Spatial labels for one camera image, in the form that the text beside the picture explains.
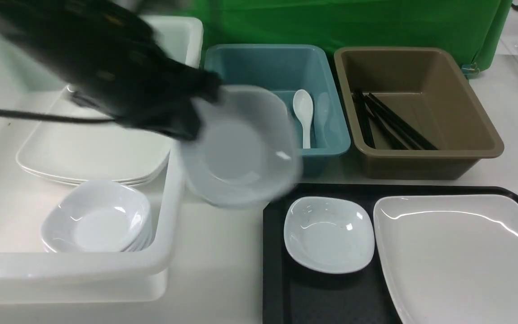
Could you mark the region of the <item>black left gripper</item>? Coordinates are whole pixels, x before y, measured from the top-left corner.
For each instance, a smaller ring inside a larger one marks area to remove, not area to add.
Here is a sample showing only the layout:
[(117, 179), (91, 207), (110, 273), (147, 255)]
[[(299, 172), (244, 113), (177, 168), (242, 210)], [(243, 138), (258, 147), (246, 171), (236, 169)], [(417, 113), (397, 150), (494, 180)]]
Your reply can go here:
[(140, 18), (147, 0), (0, 0), (0, 35), (92, 101), (106, 118), (0, 109), (0, 117), (117, 123), (179, 141), (203, 125), (193, 98), (220, 100), (215, 72), (170, 58)]

